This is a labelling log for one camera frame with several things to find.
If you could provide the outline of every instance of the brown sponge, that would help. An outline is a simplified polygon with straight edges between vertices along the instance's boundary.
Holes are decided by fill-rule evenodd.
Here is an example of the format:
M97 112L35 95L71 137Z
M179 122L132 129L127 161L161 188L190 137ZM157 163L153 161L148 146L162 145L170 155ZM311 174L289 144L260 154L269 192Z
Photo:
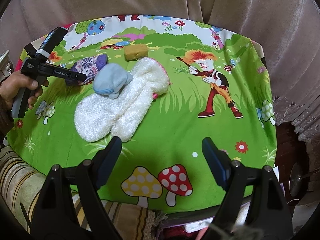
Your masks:
M148 47L146 44L135 44L124 47L124 57L126 60L134 60L148 57Z

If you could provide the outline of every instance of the striped fabric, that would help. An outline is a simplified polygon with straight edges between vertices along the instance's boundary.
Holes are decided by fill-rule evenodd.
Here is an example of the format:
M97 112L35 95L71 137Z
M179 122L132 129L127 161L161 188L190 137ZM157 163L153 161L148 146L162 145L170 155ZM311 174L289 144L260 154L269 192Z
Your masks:
M13 215L30 233L30 228L23 216L20 203L23 204L30 221L39 197L45 175L23 161L10 146L0 152L0 193ZM73 204L79 224L90 230L84 215L79 194L71 191ZM123 240L154 240L151 231L157 225L155 213L136 205L101 200L111 221Z

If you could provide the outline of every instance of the curtain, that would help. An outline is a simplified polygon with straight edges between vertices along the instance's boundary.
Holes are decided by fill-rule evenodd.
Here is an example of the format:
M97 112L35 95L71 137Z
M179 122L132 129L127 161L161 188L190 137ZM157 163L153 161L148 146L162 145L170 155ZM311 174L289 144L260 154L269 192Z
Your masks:
M16 63L26 44L56 26L111 15L165 15L234 31L263 46L276 123L295 125L313 170L320 166L319 12L314 0L12 0L0 19L0 52L9 49Z

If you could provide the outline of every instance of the white plush cloth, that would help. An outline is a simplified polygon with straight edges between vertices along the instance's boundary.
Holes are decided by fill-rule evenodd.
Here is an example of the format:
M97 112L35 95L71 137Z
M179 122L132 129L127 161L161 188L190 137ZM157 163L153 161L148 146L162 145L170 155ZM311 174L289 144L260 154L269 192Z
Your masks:
M110 132L123 142L130 140L147 113L153 94L161 95L169 88L167 73L152 58L140 59L131 74L132 81L116 99L92 94L77 105L75 125L84 140L94 142Z

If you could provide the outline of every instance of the bolt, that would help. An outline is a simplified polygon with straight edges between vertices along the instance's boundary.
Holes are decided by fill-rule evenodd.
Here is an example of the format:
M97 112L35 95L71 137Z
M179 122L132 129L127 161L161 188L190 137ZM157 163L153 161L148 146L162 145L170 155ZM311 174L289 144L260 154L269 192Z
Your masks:
M55 165L52 166L51 169L52 169L53 171L57 171L59 168L60 168L59 164L55 164Z
M92 163L92 161L89 160L89 159L86 159L82 163L83 163L84 166L89 166Z
M232 164L233 166L235 166L235 167L239 167L239 166L240 166L240 162L237 161L237 160L233 160L233 161L231 162L231 164Z
M264 166L264 169L265 169L267 172L272 171L272 168L271 168L269 165Z

